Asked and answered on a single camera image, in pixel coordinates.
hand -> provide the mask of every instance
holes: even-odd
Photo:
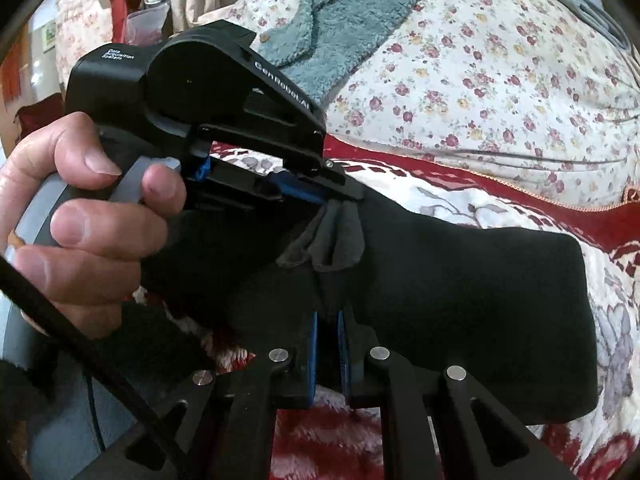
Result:
[[[104,154],[94,123],[74,113],[20,142],[0,170],[0,251],[42,181],[57,171],[81,189],[112,184],[120,169]],[[51,219],[60,247],[26,245],[14,266],[91,338],[120,326],[122,299],[140,284],[140,260],[166,241],[164,218],[179,213],[186,190],[162,164],[142,179],[145,205],[69,200]]]

thin black wire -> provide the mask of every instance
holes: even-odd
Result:
[[[78,329],[31,282],[1,257],[0,290],[131,412],[173,463],[181,478],[192,478],[184,451],[166,432],[156,412]]]
[[[89,370],[82,369],[84,375],[84,382],[86,383],[86,396],[89,401],[89,413],[91,414],[91,424],[94,427],[95,439],[98,441],[98,449],[101,453],[107,449],[104,445],[104,439],[102,438],[102,430],[100,429],[100,422],[98,421],[98,413],[95,411],[95,395],[94,395],[94,378],[91,377]]]

metal screw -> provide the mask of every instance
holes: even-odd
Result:
[[[271,359],[274,363],[281,363],[289,359],[289,352],[287,352],[284,348],[274,348],[269,352],[269,359]]]
[[[209,370],[198,370],[193,375],[193,383],[197,386],[206,386],[213,380],[213,374]]]
[[[447,368],[449,379],[454,381],[463,381],[466,377],[466,370],[462,366],[453,365]]]
[[[374,346],[369,350],[369,355],[378,361],[384,361],[389,358],[391,352],[383,346]]]

fluffy teal towel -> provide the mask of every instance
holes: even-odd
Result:
[[[259,52],[321,103],[373,53],[417,0],[300,0],[290,23],[261,35]]]

folded gray cloth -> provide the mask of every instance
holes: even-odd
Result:
[[[321,103],[418,0],[300,0],[291,22],[261,35],[259,53]]]
[[[602,34],[614,46],[631,52],[631,42],[625,31],[607,12],[589,0],[558,0],[591,28]]]

